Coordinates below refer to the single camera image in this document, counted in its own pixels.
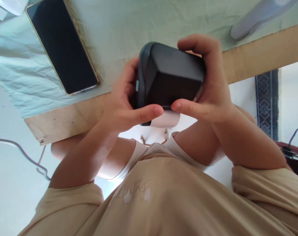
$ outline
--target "black phone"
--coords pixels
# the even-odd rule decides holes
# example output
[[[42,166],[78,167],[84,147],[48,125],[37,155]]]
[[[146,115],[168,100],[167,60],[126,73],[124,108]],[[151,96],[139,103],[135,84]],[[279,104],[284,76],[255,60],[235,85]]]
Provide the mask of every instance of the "black phone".
[[[65,92],[98,86],[100,80],[64,0],[43,0],[26,12]]]

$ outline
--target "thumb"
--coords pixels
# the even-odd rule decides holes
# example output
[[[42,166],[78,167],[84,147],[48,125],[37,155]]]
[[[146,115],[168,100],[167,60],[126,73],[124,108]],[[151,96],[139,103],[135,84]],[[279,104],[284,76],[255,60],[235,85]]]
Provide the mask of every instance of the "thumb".
[[[171,108],[174,111],[191,116],[197,120],[202,119],[208,113],[208,105],[202,105],[186,99],[176,100],[173,102]]]
[[[164,112],[163,108],[157,104],[147,105],[145,107],[136,109],[133,111],[133,117],[135,120],[135,125],[146,123],[154,118],[159,117]]]

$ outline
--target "black cable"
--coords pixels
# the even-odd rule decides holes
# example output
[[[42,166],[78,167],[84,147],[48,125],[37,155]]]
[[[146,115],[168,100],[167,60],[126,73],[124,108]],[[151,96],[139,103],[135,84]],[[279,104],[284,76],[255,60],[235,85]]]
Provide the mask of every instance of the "black cable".
[[[296,129],[296,131],[295,131],[294,134],[292,135],[292,138],[290,139],[290,142],[289,142],[289,146],[288,146],[288,147],[290,147],[291,142],[292,142],[294,136],[296,135],[297,131],[298,131],[298,128]]]

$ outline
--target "t-shirt sleeve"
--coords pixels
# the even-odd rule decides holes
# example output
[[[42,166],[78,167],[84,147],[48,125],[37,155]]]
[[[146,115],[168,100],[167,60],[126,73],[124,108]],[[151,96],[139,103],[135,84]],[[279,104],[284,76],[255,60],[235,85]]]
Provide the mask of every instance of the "t-shirt sleeve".
[[[265,209],[298,235],[298,176],[287,169],[232,169],[233,191]]]
[[[102,190],[94,183],[75,188],[49,188],[22,235],[74,235],[103,203]]]

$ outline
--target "beige t-shirt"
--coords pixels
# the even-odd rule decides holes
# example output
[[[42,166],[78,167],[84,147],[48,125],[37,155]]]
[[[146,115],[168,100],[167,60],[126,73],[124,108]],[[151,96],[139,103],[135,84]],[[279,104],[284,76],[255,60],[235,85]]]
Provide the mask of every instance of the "beige t-shirt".
[[[105,201],[94,184],[49,188],[20,235],[298,235],[296,174],[232,171],[234,193],[172,156],[154,154]]]

